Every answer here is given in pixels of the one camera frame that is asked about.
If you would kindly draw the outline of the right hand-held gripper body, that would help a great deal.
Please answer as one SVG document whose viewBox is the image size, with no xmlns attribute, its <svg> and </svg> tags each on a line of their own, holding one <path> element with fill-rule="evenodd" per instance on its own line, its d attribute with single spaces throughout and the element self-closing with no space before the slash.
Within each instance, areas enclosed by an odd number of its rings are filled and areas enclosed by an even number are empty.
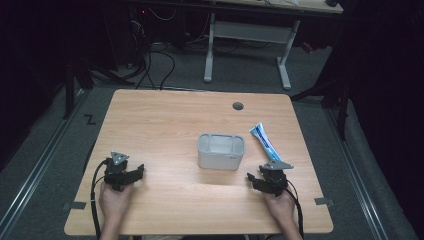
<svg viewBox="0 0 424 240">
<path fill-rule="evenodd" d="M 259 167 L 263 179 L 257 184 L 261 192 L 280 196 L 288 187 L 288 180 L 284 173 L 293 166 L 278 160 L 271 160 Z"/>
</svg>

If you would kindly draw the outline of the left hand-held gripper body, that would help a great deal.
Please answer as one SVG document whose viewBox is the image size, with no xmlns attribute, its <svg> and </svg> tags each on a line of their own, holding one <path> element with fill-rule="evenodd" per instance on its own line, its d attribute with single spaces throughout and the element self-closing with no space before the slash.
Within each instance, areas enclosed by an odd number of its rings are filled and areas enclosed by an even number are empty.
<svg viewBox="0 0 424 240">
<path fill-rule="evenodd" d="M 113 174 L 104 176 L 104 181 L 115 191 L 123 191 L 124 187 L 133 183 L 129 179 L 129 173 L 126 171 L 129 156 L 126 154 L 111 152 L 111 157 L 106 159 L 113 160 Z"/>
</svg>

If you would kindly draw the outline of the person's right hand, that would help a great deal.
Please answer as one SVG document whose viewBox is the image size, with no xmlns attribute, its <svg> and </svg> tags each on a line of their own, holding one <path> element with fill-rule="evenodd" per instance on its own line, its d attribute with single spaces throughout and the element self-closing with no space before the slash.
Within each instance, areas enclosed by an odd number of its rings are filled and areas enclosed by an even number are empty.
<svg viewBox="0 0 424 240">
<path fill-rule="evenodd" d="M 279 196 L 269 193 L 263 193 L 263 196 L 274 219 L 279 223 L 294 221 L 295 203 L 287 191 L 283 191 Z"/>
</svg>

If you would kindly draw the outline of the person's left hand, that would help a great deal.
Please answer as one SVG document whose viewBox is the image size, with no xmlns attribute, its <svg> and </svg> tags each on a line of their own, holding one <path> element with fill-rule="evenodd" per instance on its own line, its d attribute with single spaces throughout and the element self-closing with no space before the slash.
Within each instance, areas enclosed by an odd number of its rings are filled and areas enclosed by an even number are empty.
<svg viewBox="0 0 424 240">
<path fill-rule="evenodd" d="M 126 214 L 133 187 L 129 184 L 122 191 L 115 191 L 111 185 L 101 184 L 100 206 L 106 219 L 118 219 Z"/>
</svg>

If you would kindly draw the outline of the blue white toothpaste tube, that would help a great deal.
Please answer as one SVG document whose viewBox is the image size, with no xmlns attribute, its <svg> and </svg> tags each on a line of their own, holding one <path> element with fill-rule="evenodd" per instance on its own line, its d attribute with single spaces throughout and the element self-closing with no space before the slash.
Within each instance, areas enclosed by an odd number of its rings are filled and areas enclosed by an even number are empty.
<svg viewBox="0 0 424 240">
<path fill-rule="evenodd" d="M 260 144 L 262 145 L 264 151 L 266 152 L 270 160 L 276 160 L 280 162 L 283 161 L 281 156 L 278 154 L 278 152 L 275 150 L 274 146 L 268 139 L 266 131 L 261 122 L 252 127 L 250 129 L 250 133 L 259 140 Z"/>
</svg>

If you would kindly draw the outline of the white plastic container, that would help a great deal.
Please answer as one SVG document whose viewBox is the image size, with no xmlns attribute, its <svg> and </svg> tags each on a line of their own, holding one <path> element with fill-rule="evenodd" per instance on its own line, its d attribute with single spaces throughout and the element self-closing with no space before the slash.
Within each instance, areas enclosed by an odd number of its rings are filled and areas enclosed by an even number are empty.
<svg viewBox="0 0 424 240">
<path fill-rule="evenodd" d="M 245 154 L 244 138 L 205 133 L 198 137 L 198 166 L 204 169 L 237 170 Z"/>
</svg>

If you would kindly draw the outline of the black metal stand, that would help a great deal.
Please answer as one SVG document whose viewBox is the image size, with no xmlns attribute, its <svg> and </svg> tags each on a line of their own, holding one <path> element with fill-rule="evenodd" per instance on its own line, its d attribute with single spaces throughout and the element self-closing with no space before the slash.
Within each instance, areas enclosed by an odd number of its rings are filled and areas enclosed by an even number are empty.
<svg viewBox="0 0 424 240">
<path fill-rule="evenodd" d="M 72 58 L 66 65 L 65 75 L 65 114 L 64 119 L 69 119 L 75 107 L 75 86 L 77 81 L 84 90 L 93 88 L 93 80 L 89 71 L 89 62 L 83 58 Z"/>
<path fill-rule="evenodd" d="M 291 96 L 290 99 L 299 101 L 308 96 L 322 95 L 321 106 L 323 108 L 338 108 L 336 129 L 341 140 L 345 141 L 345 124 L 348 117 L 347 108 L 351 83 L 352 78 L 348 74 L 342 74 L 338 77 L 320 76 L 313 87 Z"/>
</svg>

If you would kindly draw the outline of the dark equipment with red light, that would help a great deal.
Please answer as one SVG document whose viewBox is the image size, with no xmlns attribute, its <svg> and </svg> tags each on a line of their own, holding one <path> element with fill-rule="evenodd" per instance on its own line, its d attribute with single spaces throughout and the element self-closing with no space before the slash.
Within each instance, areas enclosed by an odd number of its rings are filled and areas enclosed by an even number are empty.
<svg viewBox="0 0 424 240">
<path fill-rule="evenodd" d="M 130 33 L 134 40 L 135 47 L 135 64 L 140 66 L 146 51 L 146 32 L 144 28 L 145 16 L 144 10 L 137 7 L 130 6 L 129 19 L 130 19 Z"/>
</svg>

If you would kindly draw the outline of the desk with white legs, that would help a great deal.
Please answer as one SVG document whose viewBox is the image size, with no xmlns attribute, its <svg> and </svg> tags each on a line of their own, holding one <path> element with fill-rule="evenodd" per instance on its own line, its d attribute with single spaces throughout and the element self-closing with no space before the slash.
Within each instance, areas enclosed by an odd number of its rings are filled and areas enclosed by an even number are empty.
<svg viewBox="0 0 424 240">
<path fill-rule="evenodd" d="M 211 0 L 212 5 L 238 4 L 240 6 L 264 7 L 266 10 L 288 10 L 294 13 L 342 14 L 344 9 L 338 0 Z M 276 58 L 282 86 L 291 89 L 286 61 L 295 40 L 300 19 L 296 17 L 289 26 L 276 23 L 241 23 L 231 20 L 217 20 L 215 14 L 209 17 L 208 51 L 206 55 L 204 81 L 213 79 L 214 40 L 216 38 L 247 40 L 254 42 L 283 44 L 282 55 Z"/>
</svg>

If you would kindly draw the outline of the metal floor rail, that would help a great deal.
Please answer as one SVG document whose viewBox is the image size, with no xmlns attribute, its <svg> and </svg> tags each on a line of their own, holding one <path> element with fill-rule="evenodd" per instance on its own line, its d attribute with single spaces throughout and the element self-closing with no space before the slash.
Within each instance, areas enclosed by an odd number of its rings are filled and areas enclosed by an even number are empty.
<svg viewBox="0 0 424 240">
<path fill-rule="evenodd" d="M 0 173 L 0 240 L 5 240 L 14 228 L 89 94 L 90 90 L 78 90 L 74 107 L 66 114 L 66 97 L 62 91 L 31 127 L 12 161 Z"/>
<path fill-rule="evenodd" d="M 332 110 L 324 110 L 324 114 L 337 140 L 339 148 L 341 149 L 348 177 L 351 181 L 351 185 L 355 191 L 356 198 L 359 202 L 359 205 L 362 209 L 362 212 L 365 216 L 365 219 L 371 230 L 374 240 L 388 240 L 387 232 L 381 222 L 380 216 L 366 188 L 366 185 L 364 184 L 364 181 L 360 176 L 358 168 L 353 159 L 353 155 L 349 150 L 348 144 L 341 138 L 338 132 L 337 119 L 335 114 Z"/>
</svg>

